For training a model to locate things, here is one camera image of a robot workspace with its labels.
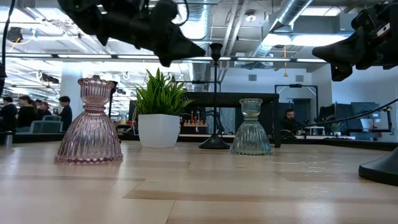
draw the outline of white plant pot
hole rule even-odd
[[[174,147],[180,133],[180,117],[166,114],[140,114],[138,132],[143,147]]]

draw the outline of pink glass candle holder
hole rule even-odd
[[[69,127],[55,162],[95,163],[123,158],[116,128],[107,117],[104,105],[109,102],[114,84],[96,78],[81,78],[82,112]]]

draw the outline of ceiling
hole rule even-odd
[[[40,7],[43,2],[52,7]],[[243,20],[238,32],[237,41],[235,41],[232,54],[236,52],[251,52],[261,43],[262,34],[261,27],[267,15],[279,9],[281,0],[275,1],[250,1],[246,10],[254,10],[255,21],[247,22]],[[366,1],[366,4],[372,4],[377,1]],[[9,7],[8,1],[0,1],[0,29],[4,29],[4,21],[7,18]],[[226,35],[226,27],[230,18],[230,10],[234,4],[233,0],[220,0],[218,4],[211,6],[210,11],[210,36],[207,41],[222,43]],[[63,13],[55,0],[36,0],[35,8],[18,7],[14,10],[11,17],[11,27],[21,27],[23,40],[21,44],[14,45],[7,41],[7,52],[14,53],[45,53],[45,54],[138,54],[151,55],[148,50],[137,50],[133,45],[120,42],[118,40],[109,40],[106,46],[102,46],[95,36],[84,34],[73,21]],[[347,11],[356,7],[363,7],[364,1],[337,1],[337,0],[314,0],[302,16],[335,16],[345,9]],[[197,32],[201,32],[201,27],[194,27],[192,24],[183,26],[183,33],[187,37],[196,37]],[[288,45],[286,46],[286,57],[313,58],[311,55],[311,47],[302,47]],[[284,57],[283,49],[273,48],[270,52],[274,57]],[[49,97],[54,99],[54,103],[58,97],[59,87],[54,88],[27,88],[32,85],[46,85],[38,78],[38,71],[47,75],[58,78],[62,81],[61,61],[53,60],[25,60],[21,58],[7,59],[7,78],[8,85],[25,86],[26,90],[19,91],[24,94],[26,91],[36,93],[37,97]],[[154,62],[84,62],[85,74],[87,77],[92,75],[100,75],[107,78],[116,79],[121,82],[121,88],[128,88],[133,84],[144,82],[146,69],[155,72],[159,67],[164,73],[174,75],[178,80],[190,80],[192,78],[191,63],[173,63],[170,68],[162,67],[159,63]],[[288,68],[307,68],[309,70],[316,68],[318,65],[310,63],[288,63]],[[274,63],[273,69],[285,67],[285,63]],[[9,88],[10,92],[18,93],[15,88]],[[127,91],[129,96],[134,96],[134,91]],[[126,95],[119,95],[119,109],[128,108]]]

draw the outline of ductwork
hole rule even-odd
[[[182,32],[190,39],[195,40],[208,40],[210,38],[210,5],[200,5],[200,4],[189,4],[189,19],[188,22],[181,27]],[[202,31],[204,29],[204,36],[198,38],[193,32],[194,30]],[[201,48],[208,51],[209,43],[200,42],[197,43]],[[193,63],[192,64],[192,80],[208,80],[210,78],[206,77],[206,63]]]
[[[273,45],[268,45],[266,42],[266,37],[269,31],[277,30],[285,26],[292,26],[312,1],[313,0],[284,0],[280,9],[277,12],[268,15],[264,21],[264,40],[258,45],[256,50],[252,52],[250,57],[267,56],[274,47]],[[252,62],[239,67],[252,70],[254,68],[269,67],[269,64]]]

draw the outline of person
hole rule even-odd
[[[47,103],[47,102],[43,102],[41,104],[40,110],[41,110],[41,114],[39,114],[39,120],[43,120],[44,116],[52,115],[51,112],[49,111],[49,103]]]
[[[0,117],[2,118],[0,129],[4,131],[13,131],[17,128],[17,114],[18,109],[12,103],[11,97],[4,97],[3,99],[4,106],[0,110]]]
[[[21,128],[25,128],[24,132],[33,121],[37,120],[37,108],[29,96],[19,97],[19,106],[21,108],[18,111],[17,128],[19,128],[19,131],[22,131]]]
[[[36,108],[37,108],[37,117],[39,120],[43,119],[43,110],[42,110],[42,105],[43,101],[41,100],[35,100]]]
[[[67,131],[72,123],[72,109],[69,106],[70,98],[69,96],[62,96],[59,98],[59,102],[63,106],[63,110],[60,113],[61,121],[63,122],[62,131]]]
[[[285,111],[285,117],[282,119],[280,127],[282,130],[293,131],[294,129],[300,127],[299,122],[294,119],[295,113],[293,109],[287,109]]]

